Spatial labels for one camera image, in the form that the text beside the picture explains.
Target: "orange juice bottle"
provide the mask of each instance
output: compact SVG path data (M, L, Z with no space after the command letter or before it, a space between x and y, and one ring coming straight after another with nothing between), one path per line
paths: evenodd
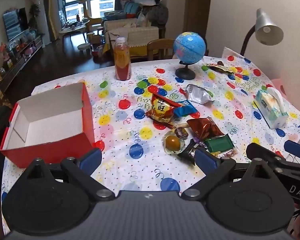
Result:
M125 37L118 37L114 46L115 76L118 80L131 78L129 46Z

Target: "dark wooden floor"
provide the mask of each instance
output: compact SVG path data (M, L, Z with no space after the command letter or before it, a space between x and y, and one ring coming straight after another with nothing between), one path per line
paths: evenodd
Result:
M82 34L65 37L64 52L62 42L57 40L37 54L20 71L5 92L12 104L31 95L33 89L43 83L72 74L113 66L108 55L93 59L86 52L79 53L77 46L84 43Z

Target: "lamp neck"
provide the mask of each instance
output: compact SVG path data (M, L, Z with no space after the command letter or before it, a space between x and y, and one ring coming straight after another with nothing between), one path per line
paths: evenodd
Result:
M241 52L240 52L241 56L243 56L245 54L248 41L254 32L255 32L255 25L249 30L249 32L247 33L247 35L245 37L245 40L244 40L244 43L242 44L242 48L241 48Z

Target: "silver lamp shade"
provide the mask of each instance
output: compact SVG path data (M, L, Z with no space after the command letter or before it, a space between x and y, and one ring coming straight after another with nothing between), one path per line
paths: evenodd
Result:
M282 29L261 8L257 10L255 33L257 41L268 46L277 45L284 38Z

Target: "white bottle cap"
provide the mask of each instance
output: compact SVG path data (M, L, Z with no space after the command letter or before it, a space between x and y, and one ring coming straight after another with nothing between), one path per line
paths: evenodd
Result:
M117 43L125 43L126 42L126 38L125 37L118 37L116 42Z

